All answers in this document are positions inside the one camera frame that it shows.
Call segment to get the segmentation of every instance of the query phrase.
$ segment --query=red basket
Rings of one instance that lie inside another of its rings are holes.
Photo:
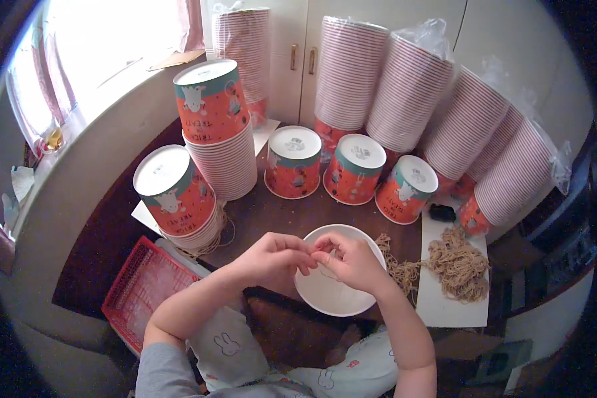
[[[139,356],[146,323],[154,310],[172,294],[200,279],[142,236],[115,278],[102,312],[128,348]]]

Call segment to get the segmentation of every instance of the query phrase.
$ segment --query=cardboard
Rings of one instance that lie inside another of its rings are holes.
[[[170,54],[167,59],[162,60],[158,64],[155,64],[148,68],[149,71],[156,71],[157,69],[168,68],[169,66],[177,66],[186,64],[187,62],[194,61],[199,58],[202,54],[205,54],[205,50],[192,50],[187,52],[174,52]]]
[[[497,347],[503,340],[501,337],[456,330],[433,345],[436,358],[472,361]]]
[[[546,254],[522,237],[519,227],[515,227],[489,246],[488,255],[493,268],[511,276],[528,268]]]

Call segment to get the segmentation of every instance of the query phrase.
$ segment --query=hand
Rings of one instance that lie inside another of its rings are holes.
[[[291,280],[297,268],[305,276],[318,264],[309,255],[314,248],[294,235],[268,232],[229,267],[239,273],[248,287],[271,285],[282,279]]]
[[[330,232],[319,237],[314,248],[317,251],[311,257],[351,288],[375,296],[385,283],[393,283],[364,239],[351,239]],[[330,255],[332,250],[336,250],[336,257]]]

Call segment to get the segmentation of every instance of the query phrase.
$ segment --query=cabinet door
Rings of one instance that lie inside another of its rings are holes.
[[[318,75],[318,48],[321,44],[321,22],[325,15],[372,22],[390,30],[408,28],[429,18],[447,22],[446,36],[455,45],[467,0],[311,0],[307,15],[303,90],[300,103],[300,124],[314,125],[314,98]],[[314,74],[309,74],[309,53],[316,48]]]
[[[232,0],[201,0],[208,59],[214,59],[211,15],[215,3],[232,4]],[[296,124],[299,122],[307,0],[247,0],[245,3],[248,8],[270,7],[272,59],[268,114],[272,119]],[[295,70],[290,69],[293,44],[297,45]]]

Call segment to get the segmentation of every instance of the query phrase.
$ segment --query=white cardboard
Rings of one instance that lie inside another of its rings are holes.
[[[451,206],[458,211],[459,202],[450,198],[434,199],[432,203]],[[429,243],[442,239],[440,235],[452,223],[432,220],[425,208],[422,217],[422,254],[421,258],[429,258]],[[469,239],[473,247],[486,253],[486,238],[484,235]],[[482,301],[462,304],[460,301],[447,298],[442,293],[440,282],[426,267],[420,269],[420,285],[416,312],[427,327],[484,327],[488,319],[489,296]]]
[[[279,121],[268,119],[267,124],[263,126],[257,127],[253,132],[252,135],[255,138],[255,154],[258,156],[261,149],[265,146],[267,139],[270,138],[270,135],[274,130],[276,130],[277,126],[279,125]],[[157,221],[153,215],[148,211],[148,208],[144,204],[144,202],[139,201],[135,206],[135,210],[130,214],[132,215],[137,221],[144,224],[146,227],[151,228],[157,234],[161,235],[159,232],[159,227],[157,227]]]

